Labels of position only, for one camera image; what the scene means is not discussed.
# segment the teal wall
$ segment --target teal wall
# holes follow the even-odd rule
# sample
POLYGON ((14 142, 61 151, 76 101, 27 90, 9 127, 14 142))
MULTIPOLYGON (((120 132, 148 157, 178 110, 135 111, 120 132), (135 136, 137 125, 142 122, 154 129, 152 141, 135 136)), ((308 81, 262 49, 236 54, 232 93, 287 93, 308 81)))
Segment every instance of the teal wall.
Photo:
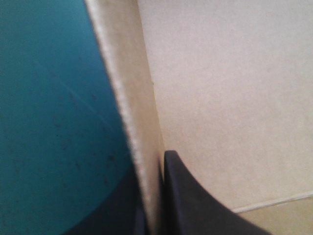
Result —
POLYGON ((54 235, 131 161, 82 0, 0 0, 0 235, 54 235))

